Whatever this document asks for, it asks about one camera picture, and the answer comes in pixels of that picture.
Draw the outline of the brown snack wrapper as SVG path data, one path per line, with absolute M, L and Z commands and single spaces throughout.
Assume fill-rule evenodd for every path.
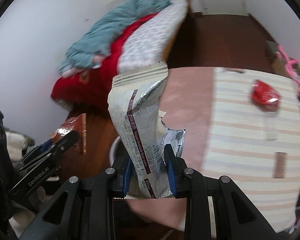
M 53 144 L 62 138 L 71 139 L 76 151 L 81 155 L 87 153 L 87 117 L 86 114 L 80 114 L 77 117 L 71 117 L 66 120 L 59 128 L 50 134 Z

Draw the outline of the white snack bag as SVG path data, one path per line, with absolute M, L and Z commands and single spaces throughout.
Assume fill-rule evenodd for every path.
M 123 173 L 123 195 L 132 198 L 168 198 L 168 164 L 164 147 L 170 144 L 180 157 L 184 129 L 170 129 L 162 121 L 159 99 L 168 78 L 166 62 L 130 70 L 113 78 L 108 95 L 112 123 L 128 154 Z

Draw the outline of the white round trash bin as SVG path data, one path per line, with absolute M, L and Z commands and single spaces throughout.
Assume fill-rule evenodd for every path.
M 112 143 L 109 151 L 109 161 L 110 166 L 114 164 L 114 161 L 125 155 L 126 149 L 124 144 L 121 141 L 121 138 L 118 136 Z

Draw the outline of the red blanket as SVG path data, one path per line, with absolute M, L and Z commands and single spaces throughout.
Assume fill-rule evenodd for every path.
M 51 98 L 55 102 L 81 103 L 107 111 L 108 94 L 111 90 L 113 77 L 119 73 L 117 65 L 125 41 L 141 25 L 156 15 L 157 13 L 147 15 L 126 27 L 123 33 L 111 44 L 110 55 L 102 61 L 99 68 L 86 70 L 72 77 L 59 78 L 52 89 Z

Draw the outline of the brown paper strip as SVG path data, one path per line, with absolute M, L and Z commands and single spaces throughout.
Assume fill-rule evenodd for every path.
M 284 152 L 276 152 L 274 178 L 285 178 L 287 154 Z

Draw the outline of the pink and striped tablecloth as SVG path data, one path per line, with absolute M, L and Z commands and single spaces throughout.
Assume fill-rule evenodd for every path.
M 276 112 L 250 98 L 254 80 L 281 95 Z M 291 228 L 300 192 L 300 109 L 292 81 L 275 74 L 219 67 L 170 69 L 160 99 L 165 124 L 185 129 L 182 156 L 203 175 L 229 176 L 275 231 Z M 274 178 L 275 154 L 287 154 L 285 178 Z

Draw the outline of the teal quilt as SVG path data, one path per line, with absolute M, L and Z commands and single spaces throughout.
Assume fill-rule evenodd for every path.
M 102 16 L 66 51 L 58 66 L 59 74 L 72 68 L 89 69 L 97 64 L 95 55 L 110 55 L 111 44 L 135 21 L 172 4 L 172 0 L 125 0 Z

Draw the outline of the red snack bag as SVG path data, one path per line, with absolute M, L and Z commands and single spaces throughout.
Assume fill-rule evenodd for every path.
M 254 104 L 268 112 L 276 112 L 281 102 L 279 92 L 261 80 L 253 81 L 250 98 Z

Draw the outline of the bed with checkered sheet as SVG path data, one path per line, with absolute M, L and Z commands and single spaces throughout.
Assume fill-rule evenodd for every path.
M 188 0 L 171 0 L 171 5 L 138 27 L 123 44 L 117 72 L 166 60 L 188 7 Z

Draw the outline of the pink plush toy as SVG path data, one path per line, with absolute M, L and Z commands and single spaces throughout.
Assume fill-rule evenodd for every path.
M 299 64 L 299 61 L 296 59 L 291 59 L 287 53 L 284 51 L 283 46 L 277 46 L 278 52 L 277 55 L 280 59 L 285 60 L 285 70 L 289 77 L 296 83 L 298 87 L 298 96 L 300 96 L 300 75 L 294 69 L 294 65 Z

